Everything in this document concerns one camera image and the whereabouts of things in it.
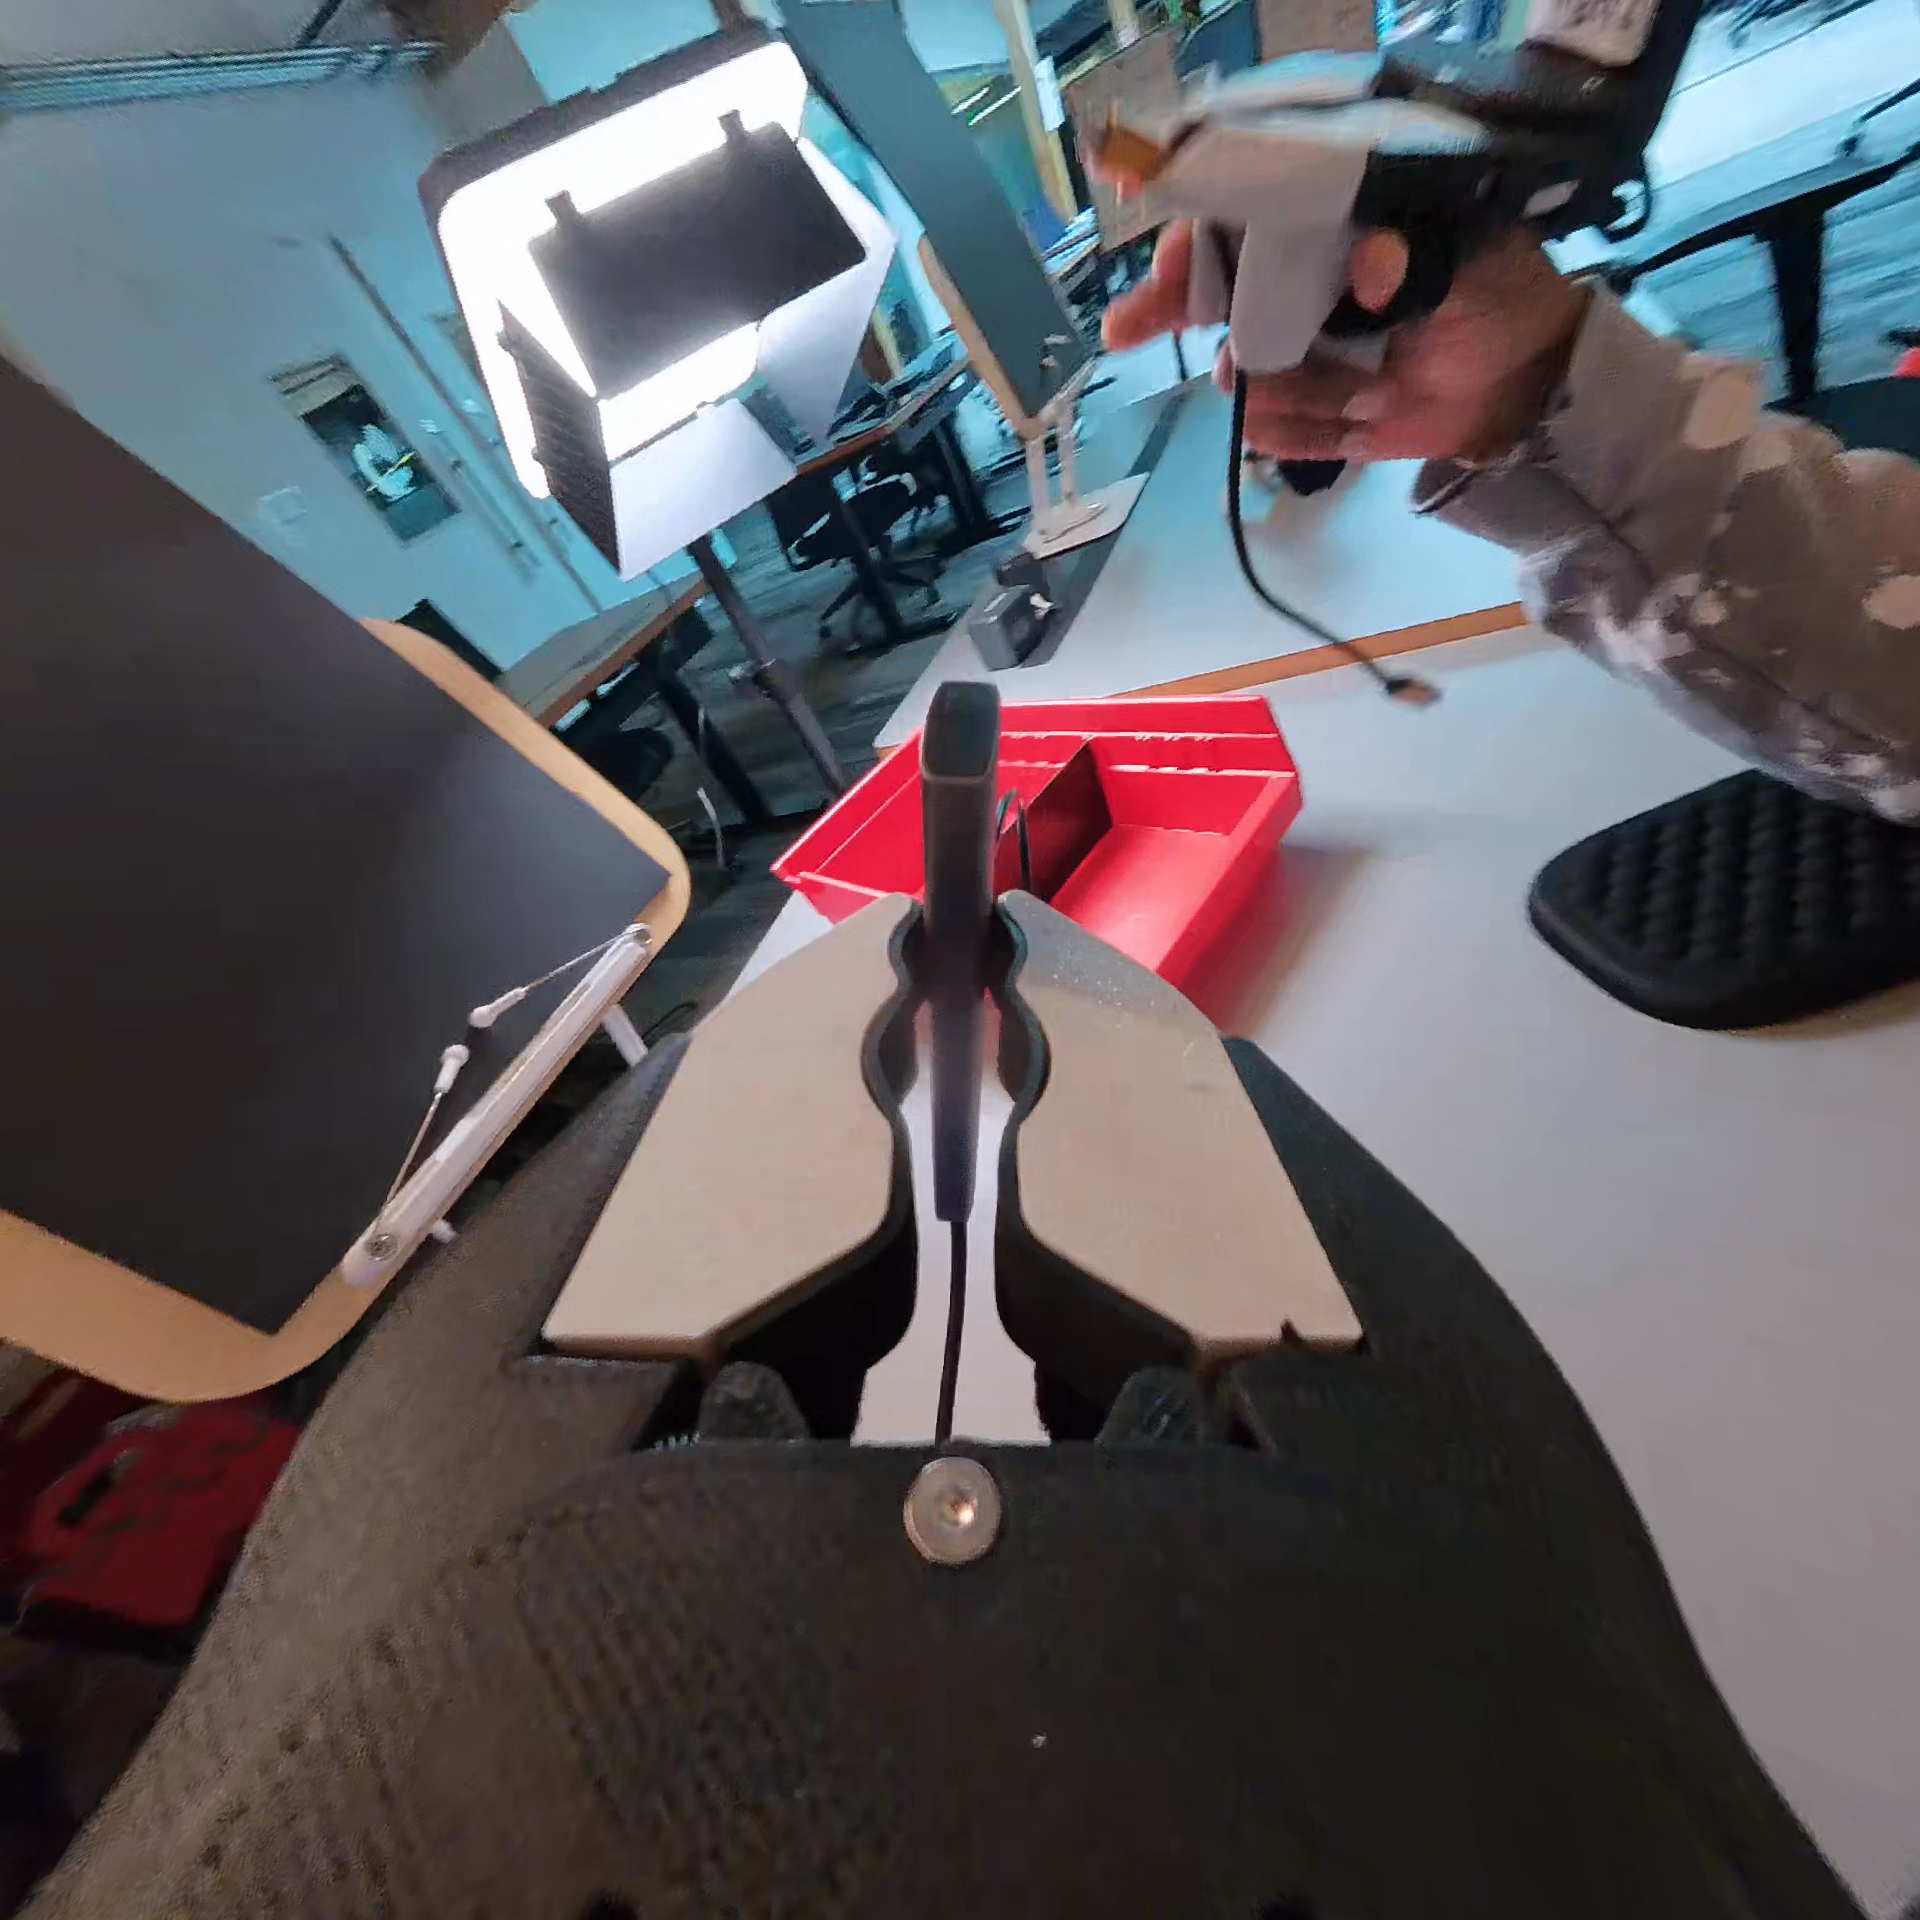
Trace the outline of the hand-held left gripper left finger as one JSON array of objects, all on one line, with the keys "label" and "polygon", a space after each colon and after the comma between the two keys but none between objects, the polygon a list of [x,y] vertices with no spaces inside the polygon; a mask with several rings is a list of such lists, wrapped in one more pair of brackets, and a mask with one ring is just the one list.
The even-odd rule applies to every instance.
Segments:
[{"label": "hand-held left gripper left finger", "polygon": [[542,1337],[714,1380],[772,1370],[860,1404],[916,1311],[904,1102],[912,896],[883,896],[730,998],[685,1043]]}]

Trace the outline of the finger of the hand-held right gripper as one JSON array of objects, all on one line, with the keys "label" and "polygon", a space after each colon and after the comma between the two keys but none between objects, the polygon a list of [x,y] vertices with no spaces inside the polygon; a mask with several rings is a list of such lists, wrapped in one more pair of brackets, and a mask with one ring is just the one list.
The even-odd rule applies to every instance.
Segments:
[{"label": "finger of the hand-held right gripper", "polygon": [[1378,67],[1378,56],[1286,56],[1237,73],[1211,65],[1185,80],[1185,128],[1377,134]]},{"label": "finger of the hand-held right gripper", "polygon": [[1204,106],[1158,137],[1142,193],[1155,211],[1209,224],[1337,224],[1373,161],[1470,161],[1491,134],[1427,106]]}]

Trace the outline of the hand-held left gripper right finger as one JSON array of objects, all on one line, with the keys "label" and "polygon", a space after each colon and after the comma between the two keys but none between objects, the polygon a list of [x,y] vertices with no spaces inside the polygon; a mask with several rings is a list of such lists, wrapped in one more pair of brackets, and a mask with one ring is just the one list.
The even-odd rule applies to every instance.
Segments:
[{"label": "hand-held left gripper right finger", "polygon": [[1142,1370],[1204,1385],[1360,1314],[1217,1026],[1028,891],[997,904],[1000,1321],[1037,1377],[1108,1409]]}]

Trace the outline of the small red storage bin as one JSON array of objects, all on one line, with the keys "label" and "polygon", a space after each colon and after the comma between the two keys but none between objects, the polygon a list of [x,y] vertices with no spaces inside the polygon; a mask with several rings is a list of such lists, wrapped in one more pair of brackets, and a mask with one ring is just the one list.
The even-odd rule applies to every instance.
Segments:
[{"label": "small red storage bin", "polygon": [[932,830],[977,809],[993,832],[993,896],[1027,891],[1024,809],[1084,740],[1114,828],[1043,904],[1185,987],[1302,809],[1297,761],[1256,695],[1005,707],[990,683],[947,683],[925,726],[829,806],[774,876],[832,923],[883,896],[923,900]]}]

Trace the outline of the person's right forearm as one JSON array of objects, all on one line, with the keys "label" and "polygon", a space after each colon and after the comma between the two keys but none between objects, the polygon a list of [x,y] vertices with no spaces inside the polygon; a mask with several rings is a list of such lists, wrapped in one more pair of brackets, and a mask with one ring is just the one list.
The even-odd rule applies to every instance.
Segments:
[{"label": "person's right forearm", "polygon": [[1771,411],[1756,369],[1594,294],[1525,442],[1429,463],[1411,500],[1508,553],[1534,627],[1690,729],[1916,826],[1916,459]]}]

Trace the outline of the person's right hand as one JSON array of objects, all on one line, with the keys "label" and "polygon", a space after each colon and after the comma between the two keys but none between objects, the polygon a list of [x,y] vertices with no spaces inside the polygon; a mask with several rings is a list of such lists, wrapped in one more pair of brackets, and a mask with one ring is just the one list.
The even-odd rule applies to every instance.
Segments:
[{"label": "person's right hand", "polygon": [[1312,347],[1292,371],[1242,375],[1226,347],[1217,383],[1246,386],[1242,446],[1265,459],[1491,465],[1544,416],[1586,304],[1523,226],[1483,246],[1429,319],[1394,328],[1373,369]]}]

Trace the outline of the black wood-edged board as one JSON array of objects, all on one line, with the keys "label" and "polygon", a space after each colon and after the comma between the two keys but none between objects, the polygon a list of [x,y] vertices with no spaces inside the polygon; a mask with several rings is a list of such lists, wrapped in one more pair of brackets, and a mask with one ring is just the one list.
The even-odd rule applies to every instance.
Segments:
[{"label": "black wood-edged board", "polygon": [[[237,1399],[406,1266],[341,1280],[468,1011],[636,920],[659,959],[688,865],[449,650],[12,361],[3,414],[3,1334]],[[472,1046],[442,1120],[568,991]]]},{"label": "black wood-edged board", "polygon": [[1089,339],[971,134],[886,6],[781,6],[812,88],[894,180],[1019,416],[1084,375]]}]

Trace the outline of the black bin divider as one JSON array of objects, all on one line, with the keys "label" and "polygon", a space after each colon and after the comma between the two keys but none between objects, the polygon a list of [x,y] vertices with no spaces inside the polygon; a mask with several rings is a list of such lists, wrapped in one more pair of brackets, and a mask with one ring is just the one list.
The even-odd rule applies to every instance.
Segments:
[{"label": "black bin divider", "polygon": [[1110,828],[1094,746],[1084,740],[1024,809],[1024,890],[1057,900]]}]

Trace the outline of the softbox studio light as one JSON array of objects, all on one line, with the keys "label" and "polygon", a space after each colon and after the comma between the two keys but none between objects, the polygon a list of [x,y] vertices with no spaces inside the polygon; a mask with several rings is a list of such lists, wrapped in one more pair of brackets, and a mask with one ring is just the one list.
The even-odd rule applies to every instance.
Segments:
[{"label": "softbox studio light", "polygon": [[442,153],[419,199],[521,488],[624,580],[688,558],[836,798],[714,553],[825,446],[896,257],[806,97],[781,35],[722,31]]}]

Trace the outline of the red felt tote bag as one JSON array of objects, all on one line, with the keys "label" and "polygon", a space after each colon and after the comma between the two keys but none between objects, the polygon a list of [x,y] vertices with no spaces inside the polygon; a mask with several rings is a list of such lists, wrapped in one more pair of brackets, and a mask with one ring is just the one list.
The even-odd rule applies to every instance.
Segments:
[{"label": "red felt tote bag", "polygon": [[35,1639],[179,1649],[205,1624],[302,1430],[258,1399],[147,1409],[48,1480],[6,1556]]}]

